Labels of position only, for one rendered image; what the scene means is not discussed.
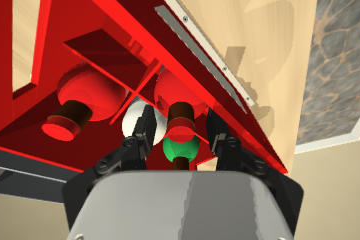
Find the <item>green bottle with dark red label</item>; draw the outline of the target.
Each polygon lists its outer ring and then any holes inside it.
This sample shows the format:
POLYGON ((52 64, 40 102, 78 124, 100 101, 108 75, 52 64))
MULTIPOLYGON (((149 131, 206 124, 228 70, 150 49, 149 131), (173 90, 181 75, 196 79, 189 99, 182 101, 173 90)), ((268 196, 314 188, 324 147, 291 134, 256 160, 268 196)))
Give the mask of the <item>green bottle with dark red label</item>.
POLYGON ((198 136, 194 134, 192 140, 185 143, 177 143, 163 138, 163 151, 165 156, 172 162, 172 170, 189 170, 189 162, 197 155, 199 150, 198 136))

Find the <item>white bottle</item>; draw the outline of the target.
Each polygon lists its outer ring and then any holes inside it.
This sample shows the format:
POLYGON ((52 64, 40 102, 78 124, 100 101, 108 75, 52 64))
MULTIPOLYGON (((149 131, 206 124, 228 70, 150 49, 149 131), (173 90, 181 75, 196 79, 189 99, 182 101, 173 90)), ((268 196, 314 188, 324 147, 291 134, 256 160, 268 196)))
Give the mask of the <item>white bottle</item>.
MULTIPOLYGON (((145 105, 150 105, 137 95, 131 101, 128 110, 122 121, 122 131, 125 137, 131 136, 138 117, 142 116, 145 105)), ((157 128, 155 133, 154 144, 159 143, 164 137, 167 130, 167 118, 164 117, 158 109, 154 107, 157 128)))

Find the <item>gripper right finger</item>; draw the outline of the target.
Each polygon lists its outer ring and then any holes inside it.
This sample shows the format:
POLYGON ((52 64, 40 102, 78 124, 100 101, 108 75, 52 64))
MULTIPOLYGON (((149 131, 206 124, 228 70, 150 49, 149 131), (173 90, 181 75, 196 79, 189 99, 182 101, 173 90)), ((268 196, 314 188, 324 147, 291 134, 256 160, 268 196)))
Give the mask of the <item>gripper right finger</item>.
POLYGON ((218 157, 215 171, 243 172, 263 181, 275 198, 294 238, 304 196, 301 185, 275 168, 270 168, 262 158, 241 146, 241 141, 231 136, 226 121, 210 107, 206 130, 210 151, 218 157))

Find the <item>grey divided crate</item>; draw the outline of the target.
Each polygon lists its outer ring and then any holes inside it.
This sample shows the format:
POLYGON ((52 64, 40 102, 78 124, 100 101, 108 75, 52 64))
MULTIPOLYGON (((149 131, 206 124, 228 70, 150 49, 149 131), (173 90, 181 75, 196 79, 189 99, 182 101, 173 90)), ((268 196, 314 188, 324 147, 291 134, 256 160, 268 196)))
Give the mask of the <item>grey divided crate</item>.
POLYGON ((0 150, 1 195, 63 204, 63 185, 80 173, 0 150))

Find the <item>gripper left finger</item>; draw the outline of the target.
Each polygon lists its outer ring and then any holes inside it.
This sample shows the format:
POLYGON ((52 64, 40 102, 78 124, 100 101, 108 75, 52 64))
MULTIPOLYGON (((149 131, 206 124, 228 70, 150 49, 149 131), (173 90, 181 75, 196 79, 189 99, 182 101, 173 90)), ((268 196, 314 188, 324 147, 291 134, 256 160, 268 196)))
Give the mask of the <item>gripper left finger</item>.
POLYGON ((120 171, 147 170, 145 157, 152 152, 156 128, 154 107, 145 105, 132 135, 125 137, 120 147, 98 160, 95 166, 91 166, 63 185, 62 196, 69 232, 99 180, 120 171))

